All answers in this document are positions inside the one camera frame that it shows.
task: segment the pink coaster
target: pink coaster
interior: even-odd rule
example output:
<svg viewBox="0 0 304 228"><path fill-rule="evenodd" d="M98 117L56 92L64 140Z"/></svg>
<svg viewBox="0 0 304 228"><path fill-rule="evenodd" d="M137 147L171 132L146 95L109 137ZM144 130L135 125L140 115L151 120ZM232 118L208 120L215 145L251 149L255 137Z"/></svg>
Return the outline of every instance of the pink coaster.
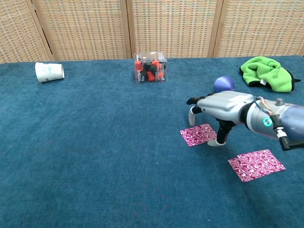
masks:
<svg viewBox="0 0 304 228"><path fill-rule="evenodd" d="M217 137L217 134L208 123L180 130L180 133L188 146L196 146Z"/></svg>
<svg viewBox="0 0 304 228"><path fill-rule="evenodd" d="M268 149L239 154L228 162L243 182L286 169Z"/></svg>

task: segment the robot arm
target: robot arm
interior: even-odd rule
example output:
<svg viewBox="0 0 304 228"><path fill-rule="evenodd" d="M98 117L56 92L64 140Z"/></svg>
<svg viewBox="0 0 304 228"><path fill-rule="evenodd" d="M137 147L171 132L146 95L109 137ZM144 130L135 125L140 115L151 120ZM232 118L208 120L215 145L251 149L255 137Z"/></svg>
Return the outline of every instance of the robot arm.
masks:
<svg viewBox="0 0 304 228"><path fill-rule="evenodd" d="M224 145L232 127L245 124L253 132L279 140L283 150L304 147L303 106L285 104L281 98L276 102L265 101L262 97L234 91L191 98L187 104L196 104L189 110L190 125L195 124L199 113L213 116L219 122L217 138L208 142L210 146Z"/></svg>

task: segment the woven panel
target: woven panel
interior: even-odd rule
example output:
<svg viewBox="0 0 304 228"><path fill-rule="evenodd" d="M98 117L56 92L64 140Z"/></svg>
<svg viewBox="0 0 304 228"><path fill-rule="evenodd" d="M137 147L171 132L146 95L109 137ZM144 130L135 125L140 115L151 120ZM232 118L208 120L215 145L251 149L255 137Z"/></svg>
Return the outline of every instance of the woven panel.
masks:
<svg viewBox="0 0 304 228"><path fill-rule="evenodd" d="M0 63L49 60L24 0L0 1Z"/></svg>
<svg viewBox="0 0 304 228"><path fill-rule="evenodd" d="M167 57L207 56L216 0L130 2L133 51L162 51Z"/></svg>
<svg viewBox="0 0 304 228"><path fill-rule="evenodd" d="M303 0L230 0L217 56L297 55L303 14Z"/></svg>
<svg viewBox="0 0 304 228"><path fill-rule="evenodd" d="M126 58L119 0L38 0L59 60Z"/></svg>

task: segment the overturned cup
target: overturned cup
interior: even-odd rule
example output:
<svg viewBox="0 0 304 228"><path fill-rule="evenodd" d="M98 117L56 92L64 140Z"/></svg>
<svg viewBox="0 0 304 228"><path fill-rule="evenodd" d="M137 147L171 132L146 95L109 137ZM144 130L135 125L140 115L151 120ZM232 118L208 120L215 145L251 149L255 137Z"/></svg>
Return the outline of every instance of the overturned cup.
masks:
<svg viewBox="0 0 304 228"><path fill-rule="evenodd" d="M47 82L65 78L62 64L36 63L35 71L39 82Z"/></svg>

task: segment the green towel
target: green towel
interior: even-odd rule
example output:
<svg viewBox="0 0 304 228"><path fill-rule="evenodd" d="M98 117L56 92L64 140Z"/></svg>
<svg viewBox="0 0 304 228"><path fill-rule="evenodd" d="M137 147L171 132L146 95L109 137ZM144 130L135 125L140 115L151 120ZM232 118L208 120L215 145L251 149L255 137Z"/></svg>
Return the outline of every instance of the green towel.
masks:
<svg viewBox="0 0 304 228"><path fill-rule="evenodd" d="M276 92L291 92L295 88L295 82L300 82L281 67L279 62L262 56L248 60L239 70L249 87L264 85Z"/></svg>

